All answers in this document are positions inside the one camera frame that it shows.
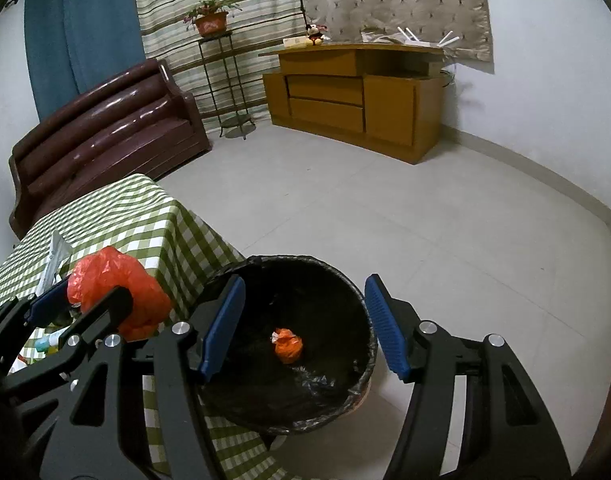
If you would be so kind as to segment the red plastic bag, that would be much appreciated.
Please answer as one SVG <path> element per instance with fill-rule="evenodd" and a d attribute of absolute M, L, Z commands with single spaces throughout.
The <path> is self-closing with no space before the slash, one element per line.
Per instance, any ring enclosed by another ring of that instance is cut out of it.
<path fill-rule="evenodd" d="M 118 325 L 118 334 L 127 341 L 153 336 L 172 311 L 172 300 L 142 263 L 108 246 L 76 264 L 68 278 L 67 297 L 84 314 L 111 292 L 118 292 L 127 304 L 127 316 Z"/>

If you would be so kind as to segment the white plastic wrapper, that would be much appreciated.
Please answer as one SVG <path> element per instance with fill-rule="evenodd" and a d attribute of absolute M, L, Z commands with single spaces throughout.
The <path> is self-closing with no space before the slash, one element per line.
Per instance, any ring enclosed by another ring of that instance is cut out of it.
<path fill-rule="evenodd" d="M 59 277 L 59 269 L 66 260 L 70 259 L 73 252 L 74 248 L 68 240 L 58 231 L 54 231 L 48 245 L 48 258 L 40 275 L 39 284 L 34 291 L 37 297 L 42 296 L 44 292 L 62 280 Z"/>

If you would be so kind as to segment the small orange bag ball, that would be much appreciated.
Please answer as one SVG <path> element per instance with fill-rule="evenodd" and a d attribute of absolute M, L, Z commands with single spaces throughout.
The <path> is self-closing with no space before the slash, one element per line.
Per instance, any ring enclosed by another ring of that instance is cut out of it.
<path fill-rule="evenodd" d="M 284 364 L 295 363 L 300 358 L 302 348 L 304 348 L 302 339 L 288 328 L 274 330 L 271 342 L 276 356 Z"/>

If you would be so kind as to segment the black trash bin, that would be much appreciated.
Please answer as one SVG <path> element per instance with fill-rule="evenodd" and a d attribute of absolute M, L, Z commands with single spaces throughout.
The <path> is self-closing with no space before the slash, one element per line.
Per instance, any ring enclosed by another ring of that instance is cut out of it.
<path fill-rule="evenodd" d="M 223 364 L 202 388 L 211 414 L 267 434 L 305 434 L 355 408 L 377 341 L 362 292 L 311 256 L 231 263 L 206 281 L 214 300 L 238 276 L 245 303 Z"/>

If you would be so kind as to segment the green checkered tablecloth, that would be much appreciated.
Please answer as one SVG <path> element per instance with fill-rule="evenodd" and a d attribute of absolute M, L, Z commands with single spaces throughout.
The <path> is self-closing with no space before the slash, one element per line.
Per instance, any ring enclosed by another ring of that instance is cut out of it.
<path fill-rule="evenodd" d="M 138 259 L 173 302 L 166 324 L 185 318 L 212 274 L 244 260 L 202 218 L 152 179 L 137 174 L 39 220 L 0 265 L 0 307 L 10 298 L 36 291 L 48 264 L 53 232 L 59 232 L 72 247 L 70 259 L 59 268 L 60 275 L 69 274 L 79 260 L 106 246 Z M 150 458 L 156 471 L 168 474 L 154 376 L 143 378 L 142 398 Z M 202 408 L 226 479 L 302 479 L 280 466 L 260 434 Z"/>

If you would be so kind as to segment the dark brown leather sofa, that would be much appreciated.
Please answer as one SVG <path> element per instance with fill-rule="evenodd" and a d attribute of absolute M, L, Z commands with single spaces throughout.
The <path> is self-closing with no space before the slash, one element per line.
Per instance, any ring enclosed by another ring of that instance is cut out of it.
<path fill-rule="evenodd" d="M 166 61 L 149 58 L 56 110 L 14 145 L 10 227 L 24 237 L 89 192 L 131 174 L 157 180 L 210 148 L 194 96 Z"/>

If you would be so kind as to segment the black metal plant stand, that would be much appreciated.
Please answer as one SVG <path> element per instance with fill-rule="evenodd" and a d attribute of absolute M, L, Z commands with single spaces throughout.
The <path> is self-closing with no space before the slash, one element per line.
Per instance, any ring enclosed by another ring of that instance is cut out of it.
<path fill-rule="evenodd" d="M 206 57 L 204 47 L 206 44 L 214 42 L 218 47 L 217 61 L 222 65 L 223 75 L 225 77 L 225 86 L 222 89 L 214 87 L 210 78 L 208 65 L 210 61 Z M 202 68 L 208 84 L 209 96 L 214 106 L 214 115 L 216 115 L 219 125 L 219 138 L 223 139 L 225 133 L 237 130 L 243 137 L 247 139 L 247 126 L 252 129 L 256 128 L 255 119 L 252 117 L 240 69 L 238 68 L 237 58 L 235 54 L 234 44 L 232 40 L 232 32 L 225 29 L 224 32 L 217 32 L 207 37 L 202 37 L 197 41 L 197 47 L 202 61 Z M 231 110 L 228 113 L 221 112 L 217 100 L 219 91 L 226 91 L 230 96 Z"/>

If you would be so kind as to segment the blue curtain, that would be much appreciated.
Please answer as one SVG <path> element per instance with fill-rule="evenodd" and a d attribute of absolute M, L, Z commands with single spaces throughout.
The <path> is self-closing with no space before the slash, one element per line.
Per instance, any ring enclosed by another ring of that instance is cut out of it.
<path fill-rule="evenodd" d="M 25 0 L 24 26 L 41 120 L 145 61 L 135 0 Z"/>

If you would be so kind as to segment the striped green curtain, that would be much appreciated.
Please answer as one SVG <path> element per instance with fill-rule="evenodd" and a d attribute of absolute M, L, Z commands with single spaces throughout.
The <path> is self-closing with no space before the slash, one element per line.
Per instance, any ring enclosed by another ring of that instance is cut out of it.
<path fill-rule="evenodd" d="M 207 130 L 266 116 L 271 50 L 304 32 L 301 0 L 135 0 L 144 52 L 167 62 Z"/>

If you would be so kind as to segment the potted plant terracotta pot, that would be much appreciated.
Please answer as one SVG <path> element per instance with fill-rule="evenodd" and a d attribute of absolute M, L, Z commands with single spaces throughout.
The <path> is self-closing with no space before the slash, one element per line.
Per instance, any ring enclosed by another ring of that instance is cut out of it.
<path fill-rule="evenodd" d="M 194 28 L 202 38 L 221 35 L 228 29 L 228 14 L 240 11 L 240 5 L 228 0 L 202 0 L 183 16 L 187 29 Z"/>

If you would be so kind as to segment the wooden TV cabinet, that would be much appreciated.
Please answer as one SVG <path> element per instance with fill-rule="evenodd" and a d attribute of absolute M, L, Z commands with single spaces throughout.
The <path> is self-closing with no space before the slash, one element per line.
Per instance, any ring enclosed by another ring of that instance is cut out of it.
<path fill-rule="evenodd" d="M 273 52 L 263 75 L 274 125 L 416 164 L 442 131 L 443 51 L 402 44 L 322 44 Z"/>

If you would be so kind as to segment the beige tissue box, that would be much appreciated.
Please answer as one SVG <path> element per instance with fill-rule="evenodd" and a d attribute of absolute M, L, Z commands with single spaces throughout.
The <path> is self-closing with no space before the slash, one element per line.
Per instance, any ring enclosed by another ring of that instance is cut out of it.
<path fill-rule="evenodd" d="M 290 37 L 283 39 L 283 47 L 286 49 L 296 49 L 311 46 L 312 40 L 307 36 Z"/>

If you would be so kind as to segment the Mickey Mouse toy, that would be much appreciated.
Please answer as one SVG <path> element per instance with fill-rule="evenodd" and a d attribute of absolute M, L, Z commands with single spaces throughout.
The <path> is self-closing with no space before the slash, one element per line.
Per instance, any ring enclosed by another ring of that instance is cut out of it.
<path fill-rule="evenodd" d="M 311 46 L 319 46 L 325 40 L 325 34 L 327 33 L 327 27 L 322 24 L 307 24 L 307 41 Z"/>

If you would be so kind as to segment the beige patterned curtain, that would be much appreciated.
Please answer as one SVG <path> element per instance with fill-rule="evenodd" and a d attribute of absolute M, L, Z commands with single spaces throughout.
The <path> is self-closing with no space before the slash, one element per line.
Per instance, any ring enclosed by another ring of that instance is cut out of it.
<path fill-rule="evenodd" d="M 302 0 L 309 22 L 335 41 L 387 38 L 403 32 L 443 44 L 455 58 L 493 60 L 488 0 Z"/>

